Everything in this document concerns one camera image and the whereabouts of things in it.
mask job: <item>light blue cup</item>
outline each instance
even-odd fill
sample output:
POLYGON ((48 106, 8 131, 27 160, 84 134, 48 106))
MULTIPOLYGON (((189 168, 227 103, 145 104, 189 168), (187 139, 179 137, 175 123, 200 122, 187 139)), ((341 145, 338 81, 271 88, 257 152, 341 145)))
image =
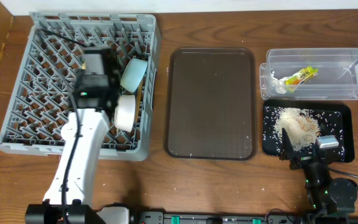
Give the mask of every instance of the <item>light blue cup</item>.
POLYGON ((139 86, 147 68, 147 61, 133 58, 129 61, 121 78, 121 86, 134 93, 139 86))

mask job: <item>black tray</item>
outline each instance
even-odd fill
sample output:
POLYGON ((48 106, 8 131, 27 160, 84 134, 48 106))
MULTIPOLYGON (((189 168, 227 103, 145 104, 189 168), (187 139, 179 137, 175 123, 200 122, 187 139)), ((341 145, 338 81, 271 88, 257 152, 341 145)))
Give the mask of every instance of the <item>black tray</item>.
MULTIPOLYGON (((313 110, 312 115, 320 114, 323 118, 317 119, 319 125, 330 124, 328 129, 322 130, 323 135, 333 134, 339 142, 339 148, 343 150, 343 155, 338 162, 352 162, 354 155, 352 114, 349 107, 341 103, 317 103, 312 101, 292 101, 292 100, 267 100, 263 110, 263 130, 262 130, 262 149, 264 153, 271 156, 278 156, 282 145, 280 141, 272 138, 273 126, 277 119, 273 119, 272 111, 275 108, 299 108, 313 110)), ((296 152, 301 157, 307 156, 312 148, 303 148, 296 152)))
POLYGON ((257 151, 255 66, 247 49, 179 49, 169 66, 164 148, 244 161, 257 151))

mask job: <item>pile of rice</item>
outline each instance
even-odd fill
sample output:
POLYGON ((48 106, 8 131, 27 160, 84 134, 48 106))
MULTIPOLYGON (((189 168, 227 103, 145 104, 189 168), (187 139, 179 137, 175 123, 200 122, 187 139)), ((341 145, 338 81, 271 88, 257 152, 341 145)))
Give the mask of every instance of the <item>pile of rice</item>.
POLYGON ((281 108, 276 111, 278 119, 274 125, 274 134, 282 143, 282 128, 290 138, 294 151, 311 146, 320 135, 320 128, 316 119, 310 114, 310 110, 297 108, 281 108))

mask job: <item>wooden tabletop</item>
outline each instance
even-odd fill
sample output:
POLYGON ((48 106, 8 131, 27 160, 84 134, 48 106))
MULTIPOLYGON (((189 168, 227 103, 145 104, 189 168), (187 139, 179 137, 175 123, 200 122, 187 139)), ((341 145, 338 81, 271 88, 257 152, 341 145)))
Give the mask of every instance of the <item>wooden tabletop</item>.
MULTIPOLYGON (((150 153, 142 162, 100 161, 93 207, 124 202, 169 212, 258 215, 265 215, 272 208, 298 213, 311 208, 303 171, 290 170, 288 161, 263 154, 260 131, 257 155, 247 162, 174 159, 163 150, 169 59, 180 47, 243 47, 254 54, 258 71, 269 49, 358 47, 358 10, 157 14, 156 17, 163 40, 155 81, 150 153)), ((31 26, 30 17, 15 17, 9 33, 0 68, 0 129, 31 26)), ((259 89, 258 77, 255 84, 259 89)), ((256 94, 257 124, 261 130, 263 100, 259 90, 256 94)), ((358 101, 346 104, 352 110, 356 159, 332 167, 358 174, 358 101)), ((0 223, 24 222, 27 205, 42 201, 58 162, 58 156, 0 151, 0 223)), ((358 216, 358 199, 355 215, 358 216)))

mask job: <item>lattice crate bottom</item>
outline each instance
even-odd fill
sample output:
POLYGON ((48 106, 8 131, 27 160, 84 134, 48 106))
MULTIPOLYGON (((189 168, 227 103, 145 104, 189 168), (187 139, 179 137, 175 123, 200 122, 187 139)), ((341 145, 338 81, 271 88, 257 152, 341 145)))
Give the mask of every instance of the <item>lattice crate bottom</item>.
MULTIPOLYGON (((71 36, 67 30, 62 30, 61 35, 71 36)), ((112 47, 118 54, 117 62, 121 66, 121 73, 128 63, 129 55, 135 56, 140 48, 136 41, 131 44, 123 44, 112 41, 107 34, 100 35, 85 33, 80 29, 75 32, 75 39, 79 42, 98 44, 98 37, 104 45, 112 47)), ((145 32, 144 40, 150 39, 149 33, 145 32)), ((7 127, 7 142, 24 144, 47 144, 64 145, 60 136, 62 126, 67 122, 68 99, 67 89, 61 81, 60 72, 66 77, 72 89, 75 81, 75 72, 82 66, 80 60, 80 49, 77 45, 60 40, 55 36, 43 36, 44 42, 32 40, 32 48, 28 54, 29 59, 21 80, 20 95, 16 96, 15 110, 11 111, 11 122, 7 127)), ((149 59, 150 45, 142 44, 140 57, 149 59)), ((103 147, 115 148, 117 150, 135 149, 140 139, 140 117, 143 112, 144 88, 142 87, 142 99, 139 108, 139 116, 130 132, 118 131, 111 124, 103 147)))

